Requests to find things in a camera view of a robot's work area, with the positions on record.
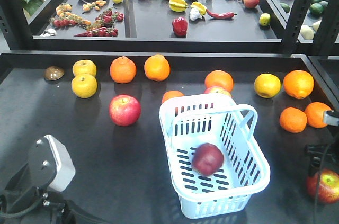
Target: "red chili pepper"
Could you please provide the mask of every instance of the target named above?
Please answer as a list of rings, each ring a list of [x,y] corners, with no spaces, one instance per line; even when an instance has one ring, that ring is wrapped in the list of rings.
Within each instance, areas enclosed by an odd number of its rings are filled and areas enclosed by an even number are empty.
[[[220,13],[220,14],[213,13],[213,12],[210,12],[208,9],[206,9],[206,13],[209,14],[214,19],[231,19],[235,15],[233,12],[226,12],[226,13]]]
[[[178,17],[172,21],[173,32],[178,37],[184,37],[187,34],[188,23],[183,17]]]
[[[97,32],[99,30],[106,30],[106,27],[100,27],[98,29],[92,30],[92,31],[88,31],[88,32],[83,32],[83,33],[79,33],[77,35],[74,35],[75,37],[86,37],[88,36],[89,33],[93,33],[93,32]]]

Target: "basket handle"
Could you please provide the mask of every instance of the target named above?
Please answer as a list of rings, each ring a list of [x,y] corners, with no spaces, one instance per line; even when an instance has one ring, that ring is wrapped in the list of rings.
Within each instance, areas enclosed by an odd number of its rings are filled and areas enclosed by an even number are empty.
[[[248,111],[248,113],[245,115],[244,119],[241,121],[239,126],[241,128],[245,128],[247,126],[247,122],[252,119],[251,125],[249,127],[249,133],[247,140],[251,139],[251,136],[253,135],[257,120],[258,120],[258,113],[252,107],[248,104],[238,104],[238,105],[230,105],[223,109],[216,110],[215,109],[198,109],[198,110],[187,110],[180,114],[178,114],[172,121],[171,126],[169,127],[167,131],[168,138],[170,138],[170,143],[172,145],[172,134],[174,133],[174,124],[177,124],[178,120],[184,120],[186,117],[192,116],[192,115],[209,115],[209,114],[222,114],[226,112],[236,112],[236,111]]]

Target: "white container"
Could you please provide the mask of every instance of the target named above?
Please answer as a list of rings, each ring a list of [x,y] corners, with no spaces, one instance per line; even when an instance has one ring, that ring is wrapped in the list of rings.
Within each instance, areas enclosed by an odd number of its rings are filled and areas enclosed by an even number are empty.
[[[252,106],[237,105],[224,94],[183,96],[165,101],[159,117],[172,184],[186,217],[240,211],[252,194],[267,187],[270,167],[253,137],[257,113]],[[208,177],[191,168],[195,149],[205,142],[225,157]]]

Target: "screw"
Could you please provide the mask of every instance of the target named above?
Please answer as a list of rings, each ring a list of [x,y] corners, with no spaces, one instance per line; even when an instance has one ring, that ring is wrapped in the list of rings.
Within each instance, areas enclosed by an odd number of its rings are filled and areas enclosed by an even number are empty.
[[[47,207],[47,206],[49,206],[50,203],[51,203],[51,202],[50,202],[49,200],[44,200],[44,202],[42,203],[42,205],[43,205],[44,207]]]

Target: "orange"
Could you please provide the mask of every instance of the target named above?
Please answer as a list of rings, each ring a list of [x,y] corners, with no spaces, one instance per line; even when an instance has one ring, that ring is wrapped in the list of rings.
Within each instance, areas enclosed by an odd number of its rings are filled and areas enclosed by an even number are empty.
[[[165,101],[167,101],[171,98],[182,97],[182,96],[185,96],[185,95],[180,91],[168,91],[168,92],[164,93],[161,103],[164,103]]]
[[[314,79],[306,71],[293,70],[284,77],[282,84],[288,95],[301,100],[313,91]]]
[[[322,102],[312,102],[306,109],[305,114],[307,116],[307,124],[314,128],[323,128],[327,124],[323,122],[324,112],[331,110],[331,108]]]
[[[284,130],[299,133],[305,129],[307,117],[302,110],[288,107],[281,112],[279,123]]]
[[[205,78],[205,86],[220,86],[229,93],[233,90],[234,82],[232,76],[222,70],[214,70],[210,72]]]
[[[164,81],[171,72],[171,67],[166,58],[157,53],[147,58],[144,64],[144,71],[148,79]]]
[[[120,56],[111,63],[110,75],[116,83],[129,83],[134,79],[136,74],[137,66],[126,56]]]

